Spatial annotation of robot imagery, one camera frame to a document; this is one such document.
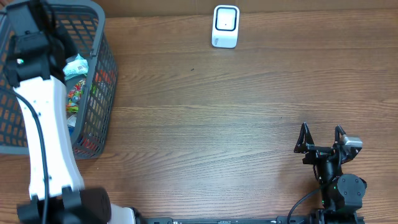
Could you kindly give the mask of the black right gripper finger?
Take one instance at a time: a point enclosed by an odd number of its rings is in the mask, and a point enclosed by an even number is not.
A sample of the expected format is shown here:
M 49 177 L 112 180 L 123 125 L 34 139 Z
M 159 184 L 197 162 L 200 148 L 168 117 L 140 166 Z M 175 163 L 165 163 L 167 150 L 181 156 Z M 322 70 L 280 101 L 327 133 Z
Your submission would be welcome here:
M 314 148 L 314 141 L 308 124 L 304 122 L 300 128 L 300 134 L 294 148 L 294 153 L 307 153 Z
M 337 125 L 335 127 L 335 144 L 343 145 L 345 137 L 346 137 L 346 132 L 340 125 Z

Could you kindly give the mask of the green colourful candy bag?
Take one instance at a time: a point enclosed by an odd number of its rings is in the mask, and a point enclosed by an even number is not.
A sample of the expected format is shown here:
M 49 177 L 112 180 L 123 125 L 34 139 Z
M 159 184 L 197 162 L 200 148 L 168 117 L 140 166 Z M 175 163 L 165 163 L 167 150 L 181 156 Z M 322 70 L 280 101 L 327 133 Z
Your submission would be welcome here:
M 69 113 L 77 113 L 79 110 L 80 100 L 84 93 L 84 87 L 86 79 L 82 78 L 78 81 L 73 88 L 68 92 L 68 103 L 66 105 L 66 111 Z

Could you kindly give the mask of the light blue snack packet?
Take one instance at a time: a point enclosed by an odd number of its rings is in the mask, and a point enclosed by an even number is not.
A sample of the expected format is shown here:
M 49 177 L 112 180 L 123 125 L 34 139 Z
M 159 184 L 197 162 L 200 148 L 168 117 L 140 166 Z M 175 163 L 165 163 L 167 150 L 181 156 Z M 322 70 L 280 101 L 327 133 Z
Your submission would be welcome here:
M 88 70 L 88 61 L 84 59 L 80 54 L 72 57 L 72 60 L 69 61 L 63 68 L 66 80 L 70 80 L 79 75 L 87 75 Z

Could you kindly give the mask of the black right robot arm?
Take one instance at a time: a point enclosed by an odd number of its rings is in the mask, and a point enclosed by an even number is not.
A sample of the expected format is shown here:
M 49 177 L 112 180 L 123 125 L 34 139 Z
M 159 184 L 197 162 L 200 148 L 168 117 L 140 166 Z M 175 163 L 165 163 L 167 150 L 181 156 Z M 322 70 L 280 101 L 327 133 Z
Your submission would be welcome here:
M 322 208 L 310 212 L 305 223 L 364 223 L 357 211 L 363 206 L 367 182 L 354 174 L 345 174 L 342 165 L 352 161 L 362 150 L 359 137 L 349 136 L 337 125 L 334 143 L 330 147 L 316 146 L 307 123 L 303 123 L 294 153 L 304 154 L 302 162 L 311 165 L 319 187 L 301 198 L 289 211 L 287 223 L 294 210 L 306 199 L 321 193 Z

